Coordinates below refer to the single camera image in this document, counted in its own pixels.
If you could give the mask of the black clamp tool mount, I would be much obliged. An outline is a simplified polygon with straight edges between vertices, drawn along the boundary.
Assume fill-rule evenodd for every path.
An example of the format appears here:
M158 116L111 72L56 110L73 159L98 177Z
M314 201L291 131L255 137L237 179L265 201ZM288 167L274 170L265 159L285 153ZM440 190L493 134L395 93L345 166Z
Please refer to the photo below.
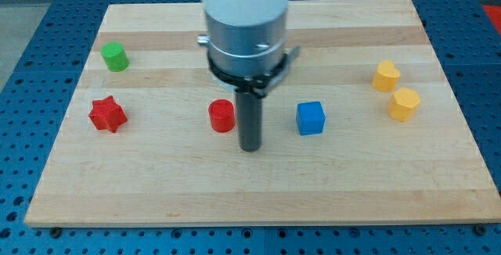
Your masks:
M300 46L296 46L289 51L283 50L282 59L272 70L253 77L230 75L219 68L210 57L207 58L208 69L212 73L213 80L226 91L233 93L238 91L250 92L262 99L286 78L292 62L299 56L300 51Z

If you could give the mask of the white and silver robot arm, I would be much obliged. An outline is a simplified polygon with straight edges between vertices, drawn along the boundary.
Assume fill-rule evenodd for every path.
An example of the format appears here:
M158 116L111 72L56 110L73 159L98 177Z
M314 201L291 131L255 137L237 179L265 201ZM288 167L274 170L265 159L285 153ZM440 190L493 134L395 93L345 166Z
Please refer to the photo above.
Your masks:
M213 78L235 95L240 148L261 147L262 100L288 75L299 53L287 52L290 0L201 0L207 33L197 42L207 50Z

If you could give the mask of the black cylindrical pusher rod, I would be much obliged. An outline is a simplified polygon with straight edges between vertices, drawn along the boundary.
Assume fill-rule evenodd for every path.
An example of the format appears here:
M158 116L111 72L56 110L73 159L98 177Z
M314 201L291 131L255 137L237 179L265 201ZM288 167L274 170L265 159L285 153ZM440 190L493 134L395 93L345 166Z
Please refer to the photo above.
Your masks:
M262 99L251 92L236 92L236 121L240 148L254 152L261 147Z

